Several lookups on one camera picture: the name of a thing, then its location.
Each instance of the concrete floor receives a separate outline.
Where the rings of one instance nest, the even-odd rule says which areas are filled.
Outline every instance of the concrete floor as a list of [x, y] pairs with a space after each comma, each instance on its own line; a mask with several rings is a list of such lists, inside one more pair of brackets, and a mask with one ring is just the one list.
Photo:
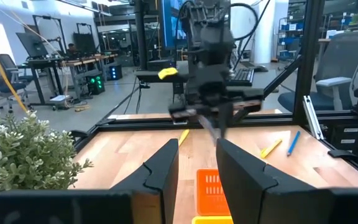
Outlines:
[[[283, 64], [271, 63], [266, 66], [269, 68], [269, 72], [255, 73], [254, 88], [266, 87], [276, 75], [280, 73], [277, 68], [283, 67]], [[107, 82], [105, 86], [106, 91], [104, 93], [94, 96], [93, 99], [86, 101], [90, 106], [90, 109], [76, 113], [73, 108], [69, 110], [52, 111], [49, 106], [36, 106], [35, 110], [37, 111], [37, 116], [39, 119], [49, 120], [51, 128], [58, 131], [74, 129], [87, 131], [131, 93], [135, 81], [133, 68], [123, 68], [123, 74], [124, 77], [122, 79]], [[277, 99], [281, 93], [295, 90], [295, 83], [296, 72], [291, 74], [282, 83], [278, 88], [277, 93], [271, 93], [267, 97], [264, 102], [264, 109], [279, 109], [283, 113], [288, 113], [288, 111], [278, 103]], [[50, 96], [48, 82], [45, 79], [41, 79], [41, 85], [43, 86], [42, 89], [45, 99], [48, 99]], [[172, 102], [172, 85], [169, 83], [154, 83], [150, 84], [150, 87], [151, 88], [148, 90], [142, 90], [139, 113], [166, 113], [167, 106]], [[34, 84], [30, 84], [27, 87], [27, 90], [34, 91]], [[133, 95], [126, 114], [135, 114], [137, 99], [138, 92]], [[29, 101], [39, 102], [36, 92], [29, 94]], [[127, 102], [119, 107], [113, 114], [123, 114], [126, 106]], [[17, 118], [22, 118], [25, 115], [17, 104], [13, 106], [13, 111]]]

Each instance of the blue pen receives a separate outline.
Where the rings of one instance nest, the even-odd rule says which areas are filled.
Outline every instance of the blue pen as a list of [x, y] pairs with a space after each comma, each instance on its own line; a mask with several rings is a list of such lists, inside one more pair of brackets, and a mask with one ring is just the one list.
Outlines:
[[300, 132], [300, 131], [298, 131], [298, 132], [296, 133], [295, 139], [293, 140], [293, 142], [292, 142], [292, 144], [291, 144], [291, 147], [290, 147], [290, 149], [289, 149], [288, 152], [287, 152], [287, 156], [290, 156], [290, 155], [291, 155], [292, 150], [293, 150], [293, 148], [295, 148], [296, 142], [298, 141], [299, 135], [301, 135], [301, 132]]

